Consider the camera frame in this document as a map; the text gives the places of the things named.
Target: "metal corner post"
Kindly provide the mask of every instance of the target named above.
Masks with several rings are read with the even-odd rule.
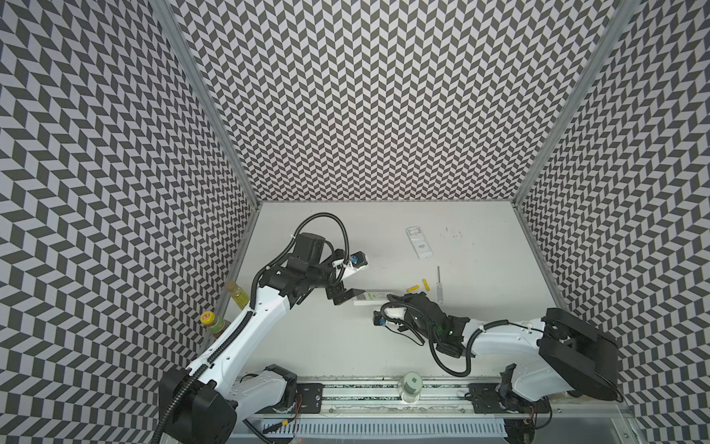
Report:
[[[550,290],[550,295],[552,295],[552,299],[555,301],[555,305],[557,306],[557,308],[569,311],[569,306],[567,305],[567,302],[564,301],[564,296],[562,295],[562,292],[559,290],[559,286],[557,285],[557,279],[555,279],[555,275],[552,274],[552,270],[550,270],[550,267],[547,265],[545,255],[542,253],[540,246],[537,245],[535,235],[533,235],[533,232],[530,231],[530,226],[528,225],[528,221],[526,220],[525,215],[523,214],[523,212],[520,211],[517,206],[515,206],[515,204],[513,204],[513,212],[518,218],[520,228],[523,229],[523,234],[525,235],[525,238],[528,241],[528,245],[530,245],[532,255],[535,257],[537,266],[540,268],[542,278],[545,280],[547,288]]]
[[[619,38],[621,38],[626,25],[629,24],[633,14],[639,9],[640,3],[640,0],[620,0],[618,8],[614,11],[609,24],[599,38],[599,43],[597,43],[589,61],[584,66],[579,80],[577,80],[577,83],[572,89],[572,93],[562,106],[557,120],[552,125],[550,134],[547,135],[545,142],[543,142],[540,151],[537,153],[535,160],[530,166],[530,170],[528,170],[528,174],[525,175],[520,184],[520,188],[518,188],[518,191],[515,193],[513,202],[516,205],[523,203],[525,196],[528,195],[535,181],[537,181],[542,174],[542,170],[545,169],[547,162],[550,161],[557,144],[569,124],[571,124],[572,118],[574,118],[584,97],[594,84],[594,80],[596,80],[596,77],[604,68],[606,60],[611,55],[611,51],[614,49]]]
[[[249,201],[252,208],[256,208],[258,198],[251,187],[249,177],[246,175],[244,167],[242,167],[239,161],[239,157],[236,154],[236,147],[231,142],[231,138],[224,127],[222,118],[219,116],[219,112],[207,89],[207,85],[204,83],[204,79],[195,65],[195,59],[187,46],[187,42],[185,42],[182,31],[177,21],[175,21],[175,15],[170,6],[170,0],[148,0],[148,2],[153,8],[155,19],[158,20],[160,26],[163,28],[163,35],[168,39],[175,53],[175,57],[182,71],[185,73],[185,78],[190,83],[190,86],[192,86],[192,91],[195,93],[197,101],[202,105],[204,115],[207,117],[210,126],[212,126],[214,136],[222,147],[227,161],[234,170],[236,179],[239,181],[246,195],[246,199]]]
[[[249,241],[251,241],[251,235],[254,233],[254,228],[256,227],[256,221],[259,218],[259,212],[261,211],[261,204],[256,208],[256,211],[249,218],[249,222],[246,223],[246,228],[244,233],[241,235],[241,241],[239,246],[236,248],[236,254],[234,259],[231,261],[231,266],[229,267],[229,272],[224,278],[224,283],[229,281],[236,281],[239,275],[239,270],[241,269],[241,264],[244,262],[244,257],[246,256],[246,249],[249,247]],[[222,291],[219,293],[219,298],[217,303],[214,304],[214,314],[217,316],[223,316],[226,312],[226,307],[229,305],[229,292],[226,289],[226,285],[222,287]],[[212,334],[209,330],[205,330],[203,335],[203,341],[200,343],[200,354],[207,350],[209,344],[212,343]]]

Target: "air conditioner remote control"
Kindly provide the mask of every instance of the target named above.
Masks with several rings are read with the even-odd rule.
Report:
[[[407,228],[407,236],[409,236],[412,247],[414,247],[414,251],[417,252],[419,259],[434,256],[432,249],[429,247],[429,242],[424,238],[424,233],[422,233],[419,227]]]

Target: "white table surface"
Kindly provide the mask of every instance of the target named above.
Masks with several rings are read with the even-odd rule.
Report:
[[[344,281],[346,288],[405,289],[426,278],[436,300],[437,265],[444,289],[443,311],[479,320],[538,318],[555,303],[509,202],[284,202],[261,209],[237,283],[251,287],[254,274],[287,245],[307,216],[331,212],[345,224],[351,252],[363,251],[370,266]],[[418,226],[434,256],[418,259],[405,229]],[[319,218],[304,228],[343,247],[337,224]],[[316,289],[276,325],[242,373],[278,364],[299,377],[396,377],[414,371],[443,377],[428,346],[372,325],[376,305],[335,306]],[[239,307],[232,300],[225,318]],[[454,370],[464,360],[440,355]],[[492,354],[473,359],[471,376],[498,376],[512,361]]]

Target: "black and white patterned wallpaper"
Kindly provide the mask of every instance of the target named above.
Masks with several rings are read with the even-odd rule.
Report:
[[[643,2],[523,203],[653,443],[710,442],[709,18]]]
[[[264,200],[510,198],[614,0],[169,0]]]
[[[247,215],[144,0],[0,1],[0,441],[146,442]]]

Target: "red wire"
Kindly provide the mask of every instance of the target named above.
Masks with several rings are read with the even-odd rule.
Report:
[[[296,421],[298,421],[298,411],[301,409],[301,404],[303,404],[303,395],[301,395],[301,398],[296,405],[296,415],[293,417],[293,432],[295,433],[296,431]]]

